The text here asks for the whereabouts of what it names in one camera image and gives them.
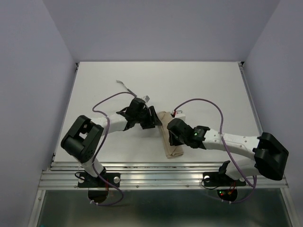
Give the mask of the beige cloth napkin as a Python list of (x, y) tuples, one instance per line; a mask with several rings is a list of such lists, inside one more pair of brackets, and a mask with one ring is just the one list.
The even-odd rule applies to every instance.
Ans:
[(167, 159), (174, 159), (184, 155), (183, 148), (181, 146), (171, 145), (170, 134), (167, 129), (168, 123), (173, 119), (170, 112), (161, 111), (157, 113), (157, 116), (162, 123), (162, 126), (159, 126), (162, 143), (164, 147), (165, 156)]

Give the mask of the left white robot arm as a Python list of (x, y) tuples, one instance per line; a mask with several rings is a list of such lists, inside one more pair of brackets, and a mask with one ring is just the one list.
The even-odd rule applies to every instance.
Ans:
[(89, 174), (94, 186), (105, 182), (105, 168), (95, 156), (100, 138), (116, 131), (126, 131), (139, 124), (142, 129), (162, 126), (153, 106), (126, 107), (115, 114), (90, 119), (80, 115), (61, 141), (61, 147), (74, 157)]

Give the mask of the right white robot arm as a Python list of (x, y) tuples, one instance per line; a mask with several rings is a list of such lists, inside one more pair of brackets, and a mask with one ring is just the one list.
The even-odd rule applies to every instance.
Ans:
[(237, 165), (245, 176), (262, 175), (270, 180), (283, 179), (289, 156), (288, 150), (270, 133), (258, 137), (220, 134), (205, 126), (189, 125), (167, 127), (170, 142), (205, 150), (229, 151), (245, 157)]

